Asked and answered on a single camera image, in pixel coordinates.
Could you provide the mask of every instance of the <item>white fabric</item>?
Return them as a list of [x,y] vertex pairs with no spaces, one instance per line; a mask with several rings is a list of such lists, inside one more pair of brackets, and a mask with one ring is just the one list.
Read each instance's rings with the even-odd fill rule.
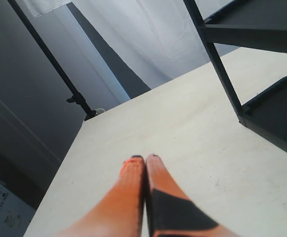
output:
[[34,17],[40,17],[71,0],[23,0]]
[[[198,0],[204,17],[230,0]],[[73,3],[151,88],[207,62],[182,0],[73,0]]]

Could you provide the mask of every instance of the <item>shelf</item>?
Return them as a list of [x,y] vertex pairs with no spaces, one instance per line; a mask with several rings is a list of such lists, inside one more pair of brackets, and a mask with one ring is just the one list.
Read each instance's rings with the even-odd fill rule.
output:
[[287,77],[243,105],[244,125],[287,152]]
[[287,0],[234,0],[200,28],[208,42],[287,53]]

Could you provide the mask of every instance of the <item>tabletop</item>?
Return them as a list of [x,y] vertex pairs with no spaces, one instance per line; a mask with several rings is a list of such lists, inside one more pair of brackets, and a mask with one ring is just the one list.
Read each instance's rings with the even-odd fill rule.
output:
[[[222,61],[242,104],[287,76],[283,53],[239,48]],[[124,160],[151,153],[229,229],[287,236],[287,153],[238,123],[208,63],[84,122],[25,237],[65,229],[113,186]]]

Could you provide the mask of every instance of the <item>black metal shelf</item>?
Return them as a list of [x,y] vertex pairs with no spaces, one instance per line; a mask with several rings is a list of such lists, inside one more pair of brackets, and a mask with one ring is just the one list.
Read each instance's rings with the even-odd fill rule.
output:
[[201,28],[209,42],[287,53],[287,0],[234,0]]
[[239,122],[287,152],[287,77],[241,105],[214,45],[287,53],[287,0],[234,0],[206,20],[183,1]]

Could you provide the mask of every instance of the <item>gray wall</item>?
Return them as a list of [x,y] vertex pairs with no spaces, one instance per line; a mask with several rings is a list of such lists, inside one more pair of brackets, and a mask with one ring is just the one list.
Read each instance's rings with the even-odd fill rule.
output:
[[[92,108],[119,104],[55,12],[34,19],[18,0]],[[69,12],[64,17],[72,17]],[[81,29],[81,40],[85,34]],[[0,0],[0,153],[46,190],[84,118],[61,78],[18,19]]]

